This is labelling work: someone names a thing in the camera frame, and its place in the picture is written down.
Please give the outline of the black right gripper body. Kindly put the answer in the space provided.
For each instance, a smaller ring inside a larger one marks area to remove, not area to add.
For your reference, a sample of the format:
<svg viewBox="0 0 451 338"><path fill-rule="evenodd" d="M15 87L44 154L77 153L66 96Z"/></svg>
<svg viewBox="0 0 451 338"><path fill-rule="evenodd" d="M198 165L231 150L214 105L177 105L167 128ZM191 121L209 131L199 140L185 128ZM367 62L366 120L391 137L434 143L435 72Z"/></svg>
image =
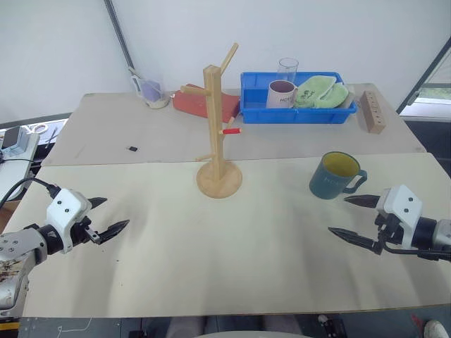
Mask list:
<svg viewBox="0 0 451 338"><path fill-rule="evenodd" d="M393 214L378 214L374 222L378 226L378 239L374 247L382 247L383 243L401 244L404 230L400 226L400 219Z"/></svg>

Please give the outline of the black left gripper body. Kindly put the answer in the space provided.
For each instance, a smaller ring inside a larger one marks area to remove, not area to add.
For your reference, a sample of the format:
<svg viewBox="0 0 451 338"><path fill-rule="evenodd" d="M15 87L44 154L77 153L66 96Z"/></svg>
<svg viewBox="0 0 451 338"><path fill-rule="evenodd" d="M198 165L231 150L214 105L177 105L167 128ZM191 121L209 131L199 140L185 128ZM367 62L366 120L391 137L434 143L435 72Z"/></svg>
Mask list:
<svg viewBox="0 0 451 338"><path fill-rule="evenodd" d="M70 238L73 243L73 247L79 244L85 244L91 242L91 238L88 235L86 229L89 228L92 221L85 216L80 222L75 223L70 229Z"/></svg>

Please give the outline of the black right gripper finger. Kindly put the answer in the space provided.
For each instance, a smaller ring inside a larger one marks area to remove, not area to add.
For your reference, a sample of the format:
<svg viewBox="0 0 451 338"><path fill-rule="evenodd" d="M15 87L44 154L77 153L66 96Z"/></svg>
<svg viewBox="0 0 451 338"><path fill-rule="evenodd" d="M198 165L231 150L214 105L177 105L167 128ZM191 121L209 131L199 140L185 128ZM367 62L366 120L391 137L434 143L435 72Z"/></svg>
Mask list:
<svg viewBox="0 0 451 338"><path fill-rule="evenodd" d="M344 198L346 202L364 208L375 208L379 199L380 196L372 194L352 195Z"/></svg>
<svg viewBox="0 0 451 338"><path fill-rule="evenodd" d="M373 239L367 237L360 236L356 232L337 227L329 227L328 230L331 231L335 236L345 240L347 243L368 249L369 251L377 255L380 255L382 252L382 246L379 242L376 242Z"/></svg>

